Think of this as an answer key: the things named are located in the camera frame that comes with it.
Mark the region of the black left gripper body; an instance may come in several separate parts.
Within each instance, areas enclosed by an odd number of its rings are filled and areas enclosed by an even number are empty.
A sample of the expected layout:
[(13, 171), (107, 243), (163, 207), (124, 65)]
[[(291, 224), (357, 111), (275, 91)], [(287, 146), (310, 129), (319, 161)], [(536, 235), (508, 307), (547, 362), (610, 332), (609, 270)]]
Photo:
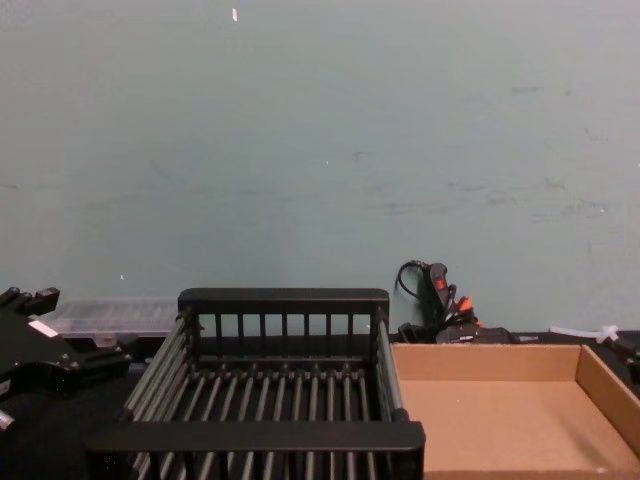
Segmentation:
[(1, 399), (27, 391), (67, 392), (79, 354), (40, 320), (1, 310)]

